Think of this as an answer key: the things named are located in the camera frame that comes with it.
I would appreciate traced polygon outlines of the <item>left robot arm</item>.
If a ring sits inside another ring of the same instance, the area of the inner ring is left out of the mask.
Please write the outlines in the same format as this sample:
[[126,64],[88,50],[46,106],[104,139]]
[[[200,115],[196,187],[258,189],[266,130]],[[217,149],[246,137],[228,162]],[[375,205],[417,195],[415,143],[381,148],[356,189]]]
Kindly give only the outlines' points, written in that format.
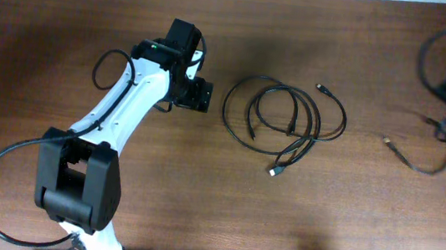
[[69,250],[122,250],[112,225],[119,156],[157,103],[208,110],[213,85],[197,76],[206,50],[195,25],[174,20],[165,38],[142,40],[125,55],[128,67],[87,116],[69,130],[44,133],[34,201],[68,232]]

